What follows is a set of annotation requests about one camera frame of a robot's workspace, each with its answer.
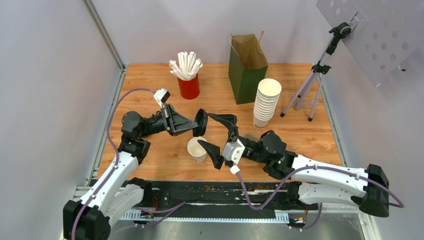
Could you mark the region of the white paper cup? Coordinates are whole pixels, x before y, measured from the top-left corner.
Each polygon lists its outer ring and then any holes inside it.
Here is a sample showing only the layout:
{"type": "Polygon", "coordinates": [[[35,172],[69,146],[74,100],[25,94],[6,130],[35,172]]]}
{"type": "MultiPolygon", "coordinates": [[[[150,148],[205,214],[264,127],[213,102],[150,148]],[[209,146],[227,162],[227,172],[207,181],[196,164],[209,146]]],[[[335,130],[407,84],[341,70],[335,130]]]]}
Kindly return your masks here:
{"type": "Polygon", "coordinates": [[[203,137],[193,137],[187,143],[187,151],[196,162],[203,162],[207,157],[206,150],[198,143],[198,140],[207,142],[203,137]]]}

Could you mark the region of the black coffee lid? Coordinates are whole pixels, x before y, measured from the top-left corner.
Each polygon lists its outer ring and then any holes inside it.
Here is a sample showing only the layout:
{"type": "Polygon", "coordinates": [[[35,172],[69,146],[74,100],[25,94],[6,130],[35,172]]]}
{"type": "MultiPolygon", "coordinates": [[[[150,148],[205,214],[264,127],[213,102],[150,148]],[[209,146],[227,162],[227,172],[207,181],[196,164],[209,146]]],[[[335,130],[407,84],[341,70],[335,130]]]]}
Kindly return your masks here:
{"type": "Polygon", "coordinates": [[[208,119],[208,113],[203,108],[200,108],[194,118],[198,126],[192,130],[193,137],[201,137],[206,133],[208,119]]]}

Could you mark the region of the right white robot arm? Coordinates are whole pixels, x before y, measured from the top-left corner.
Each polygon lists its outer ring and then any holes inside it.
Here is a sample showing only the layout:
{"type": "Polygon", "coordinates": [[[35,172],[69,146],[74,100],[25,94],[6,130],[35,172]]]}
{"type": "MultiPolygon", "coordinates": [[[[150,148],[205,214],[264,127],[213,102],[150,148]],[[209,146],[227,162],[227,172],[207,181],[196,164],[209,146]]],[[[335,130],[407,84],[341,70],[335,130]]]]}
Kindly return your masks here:
{"type": "Polygon", "coordinates": [[[293,151],[273,131],[264,132],[254,141],[239,135],[237,117],[233,114],[213,114],[199,110],[195,116],[195,137],[206,132],[212,118],[227,129],[223,149],[205,140],[198,143],[212,160],[215,169],[223,165],[233,175],[240,172],[241,159],[263,165],[263,171],[276,180],[289,181],[286,204],[292,209],[318,203],[357,206],[368,215],[387,218],[389,213],[389,181],[383,169],[375,164],[366,168],[341,167],[319,162],[293,151]]]}

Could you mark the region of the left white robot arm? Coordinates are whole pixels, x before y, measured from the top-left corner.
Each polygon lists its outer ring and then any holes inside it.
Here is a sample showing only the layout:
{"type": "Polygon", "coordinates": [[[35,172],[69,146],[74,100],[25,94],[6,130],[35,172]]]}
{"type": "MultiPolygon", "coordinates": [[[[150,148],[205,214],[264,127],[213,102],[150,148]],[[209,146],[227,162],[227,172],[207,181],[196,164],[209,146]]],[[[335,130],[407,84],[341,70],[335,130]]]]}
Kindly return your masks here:
{"type": "Polygon", "coordinates": [[[194,136],[205,133],[206,112],[200,109],[194,120],[164,104],[161,111],[148,118],[136,111],[122,117],[121,143],[116,155],[101,178],[78,201],[69,200],[63,207],[63,237],[66,240],[107,240],[116,222],[139,204],[153,201],[151,183],[133,178],[118,192],[128,176],[147,156],[151,143],[144,138],[163,131],[178,136],[190,130],[194,136]]]}

